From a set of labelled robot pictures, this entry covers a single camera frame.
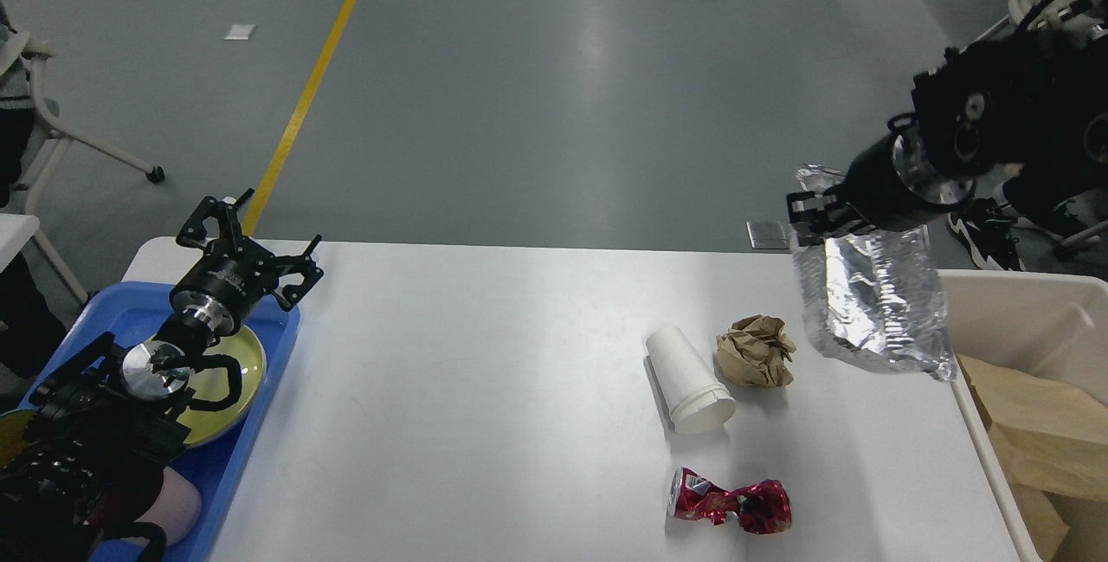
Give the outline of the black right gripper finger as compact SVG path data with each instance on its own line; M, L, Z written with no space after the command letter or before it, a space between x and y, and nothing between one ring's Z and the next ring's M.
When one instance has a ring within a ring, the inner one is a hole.
M828 216L832 218L854 215L854 207L837 195L837 186L830 191L796 191L786 196L787 215L790 219L800 217Z
M847 236L869 235L875 226L856 216L832 218L828 216L800 217L790 219L789 248L820 246L827 239Z

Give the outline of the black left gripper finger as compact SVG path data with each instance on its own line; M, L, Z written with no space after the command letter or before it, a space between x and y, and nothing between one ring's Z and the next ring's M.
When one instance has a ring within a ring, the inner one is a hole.
M283 311L293 311L324 277L312 253L322 243L315 236L296 255L265 255L260 260L261 296L270 296Z
M245 190L238 198L206 196L185 219L177 233L177 246L202 251L203 260L248 260L253 242L242 229L239 210L253 198Z

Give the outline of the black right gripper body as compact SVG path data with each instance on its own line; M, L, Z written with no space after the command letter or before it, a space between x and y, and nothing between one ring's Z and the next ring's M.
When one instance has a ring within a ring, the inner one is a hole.
M903 231L958 210L975 195L973 178L942 174L919 131L889 133L847 168L837 200L874 229Z

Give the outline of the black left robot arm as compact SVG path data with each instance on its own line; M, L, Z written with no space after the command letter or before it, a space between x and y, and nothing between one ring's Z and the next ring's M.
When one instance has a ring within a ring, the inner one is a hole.
M173 286L124 282L81 313L3 415L4 561L202 561L322 278L316 236L280 255L206 197Z

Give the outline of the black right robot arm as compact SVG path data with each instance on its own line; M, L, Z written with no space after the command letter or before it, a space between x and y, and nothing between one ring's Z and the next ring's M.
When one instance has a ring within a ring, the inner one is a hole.
M1001 165L1056 157L1105 166L1105 38L1065 25L1102 0L1030 7L1008 35L947 48L912 78L912 109L859 154L828 190L786 198L801 247L871 233L904 233L972 200Z

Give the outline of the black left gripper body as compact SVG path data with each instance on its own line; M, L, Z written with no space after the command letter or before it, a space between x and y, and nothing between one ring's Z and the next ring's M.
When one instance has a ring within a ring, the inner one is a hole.
M206 255L171 290L171 338L222 338L238 333L278 279L274 256Z

